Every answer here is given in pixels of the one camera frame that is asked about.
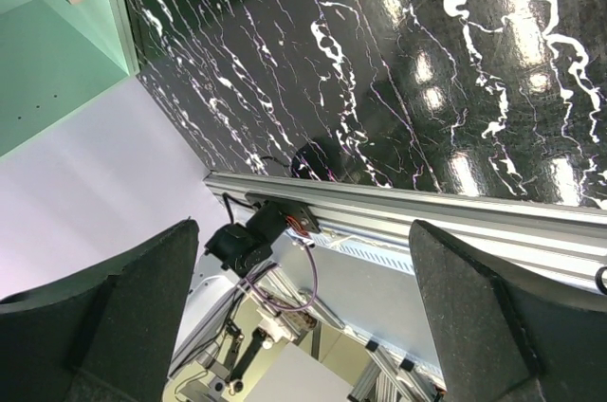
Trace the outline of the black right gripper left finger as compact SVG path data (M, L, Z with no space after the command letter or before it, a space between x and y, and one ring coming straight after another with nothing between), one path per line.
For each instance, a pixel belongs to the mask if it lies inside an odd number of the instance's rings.
M144 243L1 301L4 401L159 401L196 262L181 221Z

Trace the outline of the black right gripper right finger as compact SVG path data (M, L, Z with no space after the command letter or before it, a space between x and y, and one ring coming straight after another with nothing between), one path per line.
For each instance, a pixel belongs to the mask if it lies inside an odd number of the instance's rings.
M413 222L414 272L448 401L603 401L606 298Z

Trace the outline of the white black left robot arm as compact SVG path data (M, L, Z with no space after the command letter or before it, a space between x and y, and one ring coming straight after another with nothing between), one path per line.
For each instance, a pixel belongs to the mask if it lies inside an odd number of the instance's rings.
M272 255L271 245L288 228L290 207L288 200L269 197L262 203L256 203L257 209L242 224L235 220L231 204L245 207L247 204L226 192L222 194L222 199L229 222L206 242L196 263L201 263L204 257L212 256L220 263L223 271L231 270L243 280L256 265Z

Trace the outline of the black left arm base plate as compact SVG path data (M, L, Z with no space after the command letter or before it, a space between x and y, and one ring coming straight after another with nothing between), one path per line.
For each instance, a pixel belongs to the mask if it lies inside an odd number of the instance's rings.
M248 192L245 198L255 208L246 227L259 231L268 241L288 228L303 237L322 231L309 205L303 201L258 192Z

